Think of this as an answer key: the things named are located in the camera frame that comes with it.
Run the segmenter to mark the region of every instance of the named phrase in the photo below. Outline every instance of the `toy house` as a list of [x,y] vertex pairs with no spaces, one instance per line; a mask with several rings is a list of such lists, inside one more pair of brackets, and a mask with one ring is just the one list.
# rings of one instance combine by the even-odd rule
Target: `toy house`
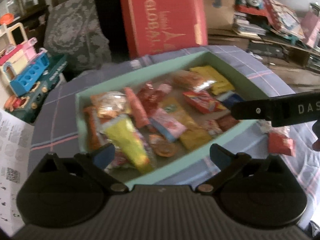
[[0,71],[4,75],[6,83],[10,83],[27,67],[28,62],[37,56],[33,47],[36,43],[37,39],[32,38],[23,44],[7,47],[5,55],[0,58]]

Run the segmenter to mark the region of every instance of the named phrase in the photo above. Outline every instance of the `red cardboard box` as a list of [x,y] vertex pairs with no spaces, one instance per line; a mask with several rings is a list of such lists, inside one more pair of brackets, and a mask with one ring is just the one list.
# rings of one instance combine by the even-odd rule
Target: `red cardboard box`
[[121,0],[131,58],[208,45],[203,0]]

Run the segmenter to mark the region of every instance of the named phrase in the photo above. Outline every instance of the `red snack package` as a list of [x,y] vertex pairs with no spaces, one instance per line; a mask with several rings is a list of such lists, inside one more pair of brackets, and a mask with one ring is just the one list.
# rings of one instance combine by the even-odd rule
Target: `red snack package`
[[221,130],[225,132],[234,127],[236,124],[238,124],[239,120],[234,119],[231,114],[228,114],[222,118],[219,118],[217,120],[217,123]]
[[213,99],[206,91],[188,91],[184,92],[183,95],[188,104],[194,106],[203,114],[226,110],[218,100]]
[[268,152],[295,157],[295,141],[286,137],[285,135],[276,132],[270,132],[268,140]]
[[146,111],[144,110],[140,100],[137,98],[135,93],[132,91],[131,88],[124,88],[125,94],[127,96],[127,100],[130,103],[132,115],[134,116],[134,119],[136,121],[136,127],[142,128],[148,124],[150,124],[150,121],[147,117]]
[[159,103],[164,97],[171,92],[172,87],[167,84],[161,84],[157,89],[154,89],[151,82],[147,83],[137,94],[147,116],[151,117],[159,108]]

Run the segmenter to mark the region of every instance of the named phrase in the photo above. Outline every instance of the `paper sheet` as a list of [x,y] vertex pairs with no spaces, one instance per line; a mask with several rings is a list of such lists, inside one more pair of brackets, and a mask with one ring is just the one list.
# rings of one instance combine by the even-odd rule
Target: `paper sheet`
[[16,197],[27,179],[33,129],[0,109],[0,227],[9,236],[24,225]]

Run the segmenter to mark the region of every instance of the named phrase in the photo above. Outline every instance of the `cardboard box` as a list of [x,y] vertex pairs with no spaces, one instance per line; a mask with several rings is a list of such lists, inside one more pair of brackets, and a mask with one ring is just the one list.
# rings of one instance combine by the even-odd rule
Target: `cardboard box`
[[272,27],[282,33],[294,35],[303,40],[304,34],[295,12],[277,0],[264,0],[268,11],[268,21]]
[[204,0],[207,27],[231,30],[235,0]]
[[320,30],[320,18],[313,12],[307,12],[301,21],[301,27],[306,37],[302,42],[313,48]]
[[[178,57],[176,59],[164,61],[146,68],[141,68],[130,73],[118,76],[116,78],[105,81],[96,86],[76,94],[76,123],[79,133],[79,149],[80,152],[89,151],[88,146],[88,127],[86,125],[83,109],[91,105],[90,96],[100,94],[106,91],[120,91],[124,87],[136,87],[156,77],[169,74],[179,69],[189,69],[195,66],[211,65],[225,78],[227,78],[236,88],[237,93],[246,100],[268,99],[268,96],[255,84],[253,84],[244,75],[239,73],[235,68],[224,62],[219,57],[210,52],[199,52],[191,55]],[[155,171],[141,176],[136,170],[128,169],[126,172],[111,173],[111,175],[119,179],[128,187],[135,184],[154,184],[173,174],[182,171],[191,164],[208,156],[212,143],[225,145],[235,136],[243,133],[248,127],[253,125],[256,120],[244,120],[234,126],[232,129],[223,133],[216,139],[202,147],[186,153],[177,153],[172,158],[166,158],[158,163]]]
[[208,44],[203,0],[121,0],[131,58]]

